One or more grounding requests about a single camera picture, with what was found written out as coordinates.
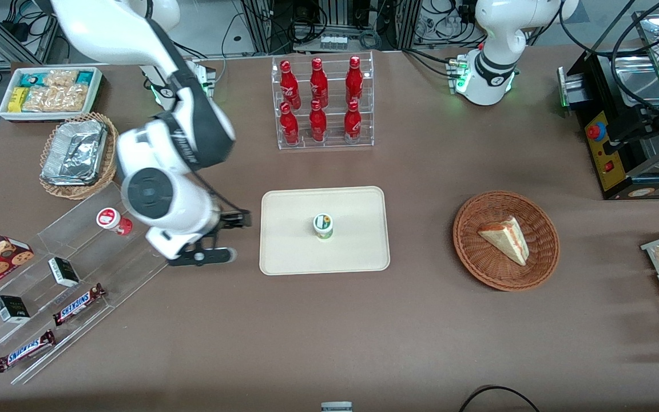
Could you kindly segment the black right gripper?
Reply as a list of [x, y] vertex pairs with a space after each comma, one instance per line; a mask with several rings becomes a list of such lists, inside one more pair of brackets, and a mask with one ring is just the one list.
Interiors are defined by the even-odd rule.
[[247, 209], [214, 213], [206, 226], [198, 231], [199, 237], [192, 242], [192, 248], [215, 249], [218, 247], [220, 230], [251, 227], [251, 212]]

